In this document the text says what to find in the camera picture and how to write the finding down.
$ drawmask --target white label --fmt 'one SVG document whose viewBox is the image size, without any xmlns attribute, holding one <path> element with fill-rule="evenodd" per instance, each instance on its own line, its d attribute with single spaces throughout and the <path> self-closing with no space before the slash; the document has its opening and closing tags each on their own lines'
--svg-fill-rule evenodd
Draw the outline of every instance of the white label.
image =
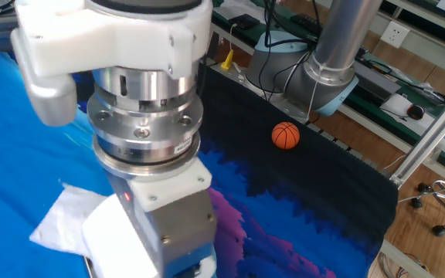
<svg viewBox="0 0 445 278">
<path fill-rule="evenodd" d="M 179 154 L 185 151 L 187 148 L 190 147 L 191 144 L 192 144 L 192 138 L 190 137 L 175 147 L 175 154 Z"/>
</svg>

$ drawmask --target cable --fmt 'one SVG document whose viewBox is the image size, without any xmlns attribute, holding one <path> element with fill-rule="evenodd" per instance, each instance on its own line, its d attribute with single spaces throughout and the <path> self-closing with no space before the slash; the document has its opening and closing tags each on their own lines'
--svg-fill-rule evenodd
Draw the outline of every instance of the cable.
<svg viewBox="0 0 445 278">
<path fill-rule="evenodd" d="M 231 25 L 231 29 L 229 30 L 229 51 L 233 50 L 232 48 L 232 38 L 233 38 L 233 28 L 237 27 L 238 25 L 235 23 Z"/>
<path fill-rule="evenodd" d="M 322 27 L 321 27 L 321 21 L 318 18 L 317 3 L 315 3 L 315 0 L 312 0 L 312 5 L 314 5 L 315 18 L 317 19 L 317 26 L 318 26 L 318 36 L 317 36 L 317 38 L 320 38 L 321 34 L 322 34 Z"/>
<path fill-rule="evenodd" d="M 322 66 L 318 68 L 318 75 L 320 76 L 322 73 Z M 310 98 L 310 105 L 308 106 L 307 111 L 307 120 L 310 119 L 310 111 L 312 110 L 312 104 L 314 103 L 315 90 L 317 89 L 318 78 L 315 80 L 314 90 L 312 91 L 312 97 Z"/>
<path fill-rule="evenodd" d="M 396 114 L 396 113 L 394 113 L 394 112 L 392 112 L 392 111 L 389 111 L 389 110 L 387 110 L 387 109 L 384 109 L 384 108 L 379 108 L 379 109 L 382 110 L 382 111 L 385 111 L 385 112 L 389 112 L 389 113 L 391 113 L 392 115 L 397 116 L 397 117 L 400 117 L 400 118 L 402 118 L 402 119 L 409 117 L 408 115 L 406 115 L 406 116 L 398 115 L 398 114 Z"/>
<path fill-rule="evenodd" d="M 278 71 L 276 74 L 274 74 L 274 77 L 273 77 L 273 79 L 272 79 L 273 87 L 272 87 L 272 92 L 270 92 L 269 101 L 270 101 L 270 99 L 272 98 L 272 96 L 273 96 L 275 93 L 284 93 L 284 90 L 283 90 L 283 91 L 280 91 L 280 92 L 274 91 L 274 90 L 276 89 L 276 78 L 277 78 L 277 76 L 280 75 L 281 73 L 283 73 L 283 72 L 289 70 L 290 68 L 292 68 L 292 67 L 294 67 L 294 66 L 299 66 L 299 65 L 301 65 L 302 63 L 307 62 L 307 61 L 308 61 L 308 58 L 310 58 L 310 51 L 307 51 L 302 57 L 300 57 L 300 59 L 298 60 L 298 63 L 295 63 L 295 64 L 293 64 L 293 65 L 291 65 L 291 66 L 288 66 L 288 67 L 286 67 L 285 69 L 282 69 L 282 70 Z"/>
<path fill-rule="evenodd" d="M 379 264 L 380 264 L 382 274 L 384 274 L 384 276 L 386 278 L 395 278 L 394 274 L 392 274 L 392 272 L 391 272 L 389 263 L 387 261 L 387 257 L 384 253 L 379 254 Z"/>
<path fill-rule="evenodd" d="M 204 89 L 206 87 L 206 79 L 207 79 L 207 54 L 205 54 L 202 57 L 202 68 L 203 68 L 203 77 L 202 77 L 202 83 L 200 83 L 199 87 L 199 97 L 202 99 L 202 93 L 204 92 Z"/>
<path fill-rule="evenodd" d="M 310 124 L 315 124 L 315 123 L 317 123 L 317 121 L 318 121 L 320 118 L 321 118 L 321 115 L 319 114 L 319 115 L 317 116 L 317 119 L 315 119 L 314 121 L 310 122 Z"/>
<path fill-rule="evenodd" d="M 381 73 L 381 74 L 384 74 L 384 75 L 388 75 L 388 76 L 394 77 L 394 78 L 396 78 L 397 80 L 399 80 L 399 81 L 405 83 L 405 84 L 408 85 L 408 86 L 412 86 L 412 87 L 417 88 L 417 89 L 420 89 L 420 90 L 425 90 L 425 89 L 424 89 L 423 87 L 421 87 L 421 86 L 415 85 L 415 84 L 413 84 L 413 83 L 411 83 L 411 82 L 408 82 L 408 81 L 404 80 L 403 78 L 397 77 L 396 75 L 392 74 L 392 69 L 391 69 L 391 67 L 389 67 L 388 65 L 386 65 L 386 64 L 384 64 L 384 63 L 380 63 L 380 62 L 377 62 L 377 61 L 374 61 L 374 60 L 367 60 L 367 62 L 371 63 L 372 65 L 373 65 L 373 64 L 377 64 L 377 65 L 379 65 L 379 66 L 383 66 L 383 67 L 385 67 L 387 70 L 380 69 L 380 68 L 378 68 L 378 67 L 375 68 L 375 69 L 376 69 L 379 73 Z"/>
<path fill-rule="evenodd" d="M 262 86 L 262 73 L 263 73 L 263 69 L 267 66 L 267 63 L 269 62 L 270 50 L 271 50 L 271 48 L 269 47 L 269 52 L 267 54 L 266 62 L 263 64 L 262 69 L 260 69 L 260 73 L 259 73 L 259 85 L 260 85 L 259 89 L 262 90 L 263 97 L 265 98 L 265 100 L 268 100 L 268 99 L 267 99 L 266 91 L 263 89 L 263 86 Z"/>
<path fill-rule="evenodd" d="M 400 156 L 400 157 L 398 157 L 396 160 L 394 160 L 394 162 L 393 163 L 391 163 L 391 164 L 389 164 L 389 165 L 387 165 L 385 168 L 384 168 L 384 170 L 387 170 L 387 169 L 389 169 L 391 166 L 393 166 L 396 162 L 398 162 L 399 161 L 399 159 L 401 159 L 401 158 L 404 158 L 406 156 L 406 154 L 403 154 L 402 156 Z"/>
<path fill-rule="evenodd" d="M 284 31 L 286 31 L 286 32 L 288 32 L 288 33 L 290 33 L 291 35 L 293 35 L 293 36 L 296 36 L 296 37 L 298 37 L 298 38 L 300 38 L 299 40 L 297 40 L 296 42 L 304 42 L 304 43 L 307 43 L 308 45 L 310 45 L 310 46 L 313 46 L 313 45 L 315 45 L 317 42 L 315 42 L 314 40 L 312 40 L 312 39 L 309 39 L 309 38 L 304 38 L 304 37 L 302 37 L 301 35 L 299 35 L 299 34 L 297 34 L 297 33 L 295 33 L 295 32 L 293 32 L 293 31 L 291 31 L 291 30 L 289 30 L 288 29 L 288 27 L 286 27 L 278 18 L 277 18 L 277 16 L 276 16 L 276 13 L 274 12 L 274 5 L 275 5 L 275 1 L 274 0 L 263 0 L 263 4 L 264 4 L 264 15 L 266 15 L 266 11 L 268 11 L 268 10 L 270 10 L 270 17 L 268 18 L 268 19 L 273 19 L 281 28 L 282 28 L 282 30 L 284 30 Z M 267 29 L 266 29 L 266 38 L 267 38 L 267 36 L 268 36 L 268 34 L 270 33 L 270 22 L 269 22 L 269 25 L 267 26 Z"/>
<path fill-rule="evenodd" d="M 438 190 L 436 192 L 426 193 L 426 194 L 423 194 L 423 195 L 417 195 L 417 196 L 414 196 L 414 197 L 404 198 L 403 200 L 398 201 L 398 203 L 406 202 L 406 201 L 409 201 L 409 200 L 411 200 L 413 198 L 422 198 L 422 197 L 430 196 L 430 195 L 433 195 L 433 194 L 436 194 L 436 193 L 440 193 L 440 192 L 445 192 L 445 189 L 441 189 L 441 190 Z"/>
</svg>

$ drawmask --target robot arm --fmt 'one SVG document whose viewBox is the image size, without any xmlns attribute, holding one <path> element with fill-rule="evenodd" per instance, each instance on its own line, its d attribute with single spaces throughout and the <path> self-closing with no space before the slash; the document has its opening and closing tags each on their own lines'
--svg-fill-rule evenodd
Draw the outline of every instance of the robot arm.
<svg viewBox="0 0 445 278">
<path fill-rule="evenodd" d="M 197 158 L 195 92 L 212 1 L 21 0 L 15 9 L 12 45 L 41 121 L 71 122 L 70 74 L 93 70 L 93 149 L 138 240 L 159 276 L 212 277 L 216 219 Z"/>
</svg>

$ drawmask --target blue fabric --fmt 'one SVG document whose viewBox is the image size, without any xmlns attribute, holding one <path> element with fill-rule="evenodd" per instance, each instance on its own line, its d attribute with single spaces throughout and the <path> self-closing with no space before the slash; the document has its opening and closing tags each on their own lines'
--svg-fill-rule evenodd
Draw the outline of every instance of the blue fabric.
<svg viewBox="0 0 445 278">
<path fill-rule="evenodd" d="M 199 157 L 212 173 L 218 277 L 365 277 L 394 220 L 396 188 L 254 93 L 206 74 Z M 88 92 L 91 80 L 78 77 Z M 270 139 L 283 121 L 301 134 L 291 151 Z M 81 257 L 28 238 L 62 183 L 113 193 L 91 135 L 81 111 L 65 127 L 41 124 L 18 67 L 0 53 L 0 277 L 87 277 Z"/>
<path fill-rule="evenodd" d="M 29 236 L 62 183 L 112 194 L 90 148 L 91 134 L 82 113 L 65 127 L 44 126 L 17 65 L 0 53 L 0 277 L 87 277 L 81 257 L 38 246 Z"/>
</svg>

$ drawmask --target white cable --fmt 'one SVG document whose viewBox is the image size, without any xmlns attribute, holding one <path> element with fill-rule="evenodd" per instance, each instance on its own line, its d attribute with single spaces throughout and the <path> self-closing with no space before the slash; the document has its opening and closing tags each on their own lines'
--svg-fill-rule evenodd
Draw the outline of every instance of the white cable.
<svg viewBox="0 0 445 278">
<path fill-rule="evenodd" d="M 413 198 L 422 198 L 422 197 L 430 196 L 432 194 L 436 194 L 436 193 L 440 193 L 440 192 L 445 192 L 445 189 L 441 189 L 441 190 L 436 191 L 436 192 L 426 193 L 426 194 L 423 194 L 423 195 L 417 195 L 417 196 L 414 196 L 414 197 L 409 197 L 409 198 L 403 199 L 401 201 L 398 201 L 398 203 L 404 202 L 404 201 L 409 201 L 409 200 L 411 200 Z"/>
<path fill-rule="evenodd" d="M 229 30 L 229 50 L 233 50 L 233 48 L 232 48 L 232 38 L 233 38 L 233 28 L 234 27 L 237 27 L 238 25 L 235 23 L 235 24 L 233 24 L 233 25 L 231 25 L 231 29 Z"/>
<path fill-rule="evenodd" d="M 384 168 L 384 170 L 386 170 L 386 169 L 388 169 L 388 168 L 390 168 L 391 166 L 393 166 L 396 162 L 398 162 L 399 161 L 399 159 L 401 159 L 401 158 L 404 158 L 406 156 L 406 154 L 403 154 L 402 156 L 400 156 L 400 157 L 398 157 L 396 160 L 394 160 L 394 162 L 393 163 L 391 163 L 391 164 L 389 164 L 389 165 L 387 165 L 385 168 Z"/>
<path fill-rule="evenodd" d="M 241 73 L 241 69 L 240 69 L 240 67 L 238 66 L 238 64 L 237 64 L 236 62 L 232 62 L 231 64 L 235 67 L 235 70 L 236 70 L 238 73 Z"/>
<path fill-rule="evenodd" d="M 315 90 L 317 89 L 318 79 L 321 78 L 322 66 L 318 68 L 318 78 L 315 80 L 314 91 L 312 92 L 312 98 L 310 99 L 310 105 L 307 111 L 307 120 L 310 119 L 310 111 L 312 110 L 312 104 L 314 103 Z"/>
</svg>

